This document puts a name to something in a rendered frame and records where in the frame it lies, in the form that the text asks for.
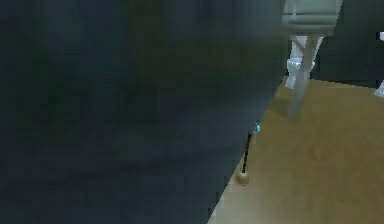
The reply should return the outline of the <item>black plunger with tan cup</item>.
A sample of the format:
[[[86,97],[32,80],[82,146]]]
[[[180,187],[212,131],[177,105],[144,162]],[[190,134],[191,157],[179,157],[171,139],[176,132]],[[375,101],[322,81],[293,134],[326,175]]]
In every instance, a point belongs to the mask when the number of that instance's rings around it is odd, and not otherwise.
[[[243,162],[242,162],[241,169],[239,170],[239,173],[237,175],[238,183],[241,184],[242,186],[246,186],[249,183],[249,174],[247,171],[249,148],[250,148],[250,144],[253,136],[260,131],[261,131],[260,124],[256,123],[255,127],[247,135],[247,142],[244,150]]]

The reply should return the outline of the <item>white object on floor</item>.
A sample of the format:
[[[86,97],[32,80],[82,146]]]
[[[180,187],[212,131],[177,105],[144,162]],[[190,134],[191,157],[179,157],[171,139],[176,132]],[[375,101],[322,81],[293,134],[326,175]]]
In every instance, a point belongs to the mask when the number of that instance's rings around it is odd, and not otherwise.
[[[378,97],[384,98],[384,80],[381,82],[380,86],[375,90],[374,94]]]

